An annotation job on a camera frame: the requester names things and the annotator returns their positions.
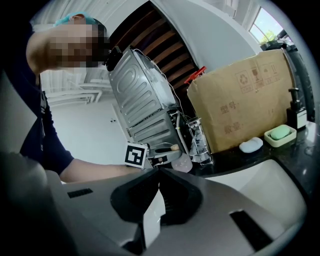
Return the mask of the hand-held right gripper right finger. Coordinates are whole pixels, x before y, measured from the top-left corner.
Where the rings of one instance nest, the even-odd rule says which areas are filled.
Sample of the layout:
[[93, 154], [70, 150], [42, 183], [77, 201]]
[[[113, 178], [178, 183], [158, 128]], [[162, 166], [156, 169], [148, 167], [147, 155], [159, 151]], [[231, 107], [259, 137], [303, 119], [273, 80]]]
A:
[[[147, 256], [274, 256], [302, 227], [307, 205], [280, 166], [252, 166], [215, 177], [177, 175], [202, 193], [197, 212], [186, 223], [163, 227]], [[254, 248], [242, 232], [245, 214], [271, 242]]]

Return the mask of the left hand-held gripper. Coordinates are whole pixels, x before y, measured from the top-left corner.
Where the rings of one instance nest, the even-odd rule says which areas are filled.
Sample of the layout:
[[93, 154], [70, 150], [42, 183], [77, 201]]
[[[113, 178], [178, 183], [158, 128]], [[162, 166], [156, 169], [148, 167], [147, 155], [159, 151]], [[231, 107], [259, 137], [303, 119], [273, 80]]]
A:
[[149, 169], [165, 165], [181, 157], [178, 144], [161, 142], [156, 145], [149, 143], [127, 142], [124, 164], [130, 167]]

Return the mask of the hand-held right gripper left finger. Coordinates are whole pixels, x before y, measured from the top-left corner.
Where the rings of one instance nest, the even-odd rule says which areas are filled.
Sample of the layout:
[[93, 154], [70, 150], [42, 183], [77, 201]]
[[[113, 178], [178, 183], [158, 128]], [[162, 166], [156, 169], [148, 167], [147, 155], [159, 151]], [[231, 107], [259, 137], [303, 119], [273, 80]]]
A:
[[113, 190], [145, 181], [151, 171], [62, 184], [58, 175], [15, 153], [0, 155], [0, 253], [3, 256], [158, 256], [160, 225], [120, 202]]

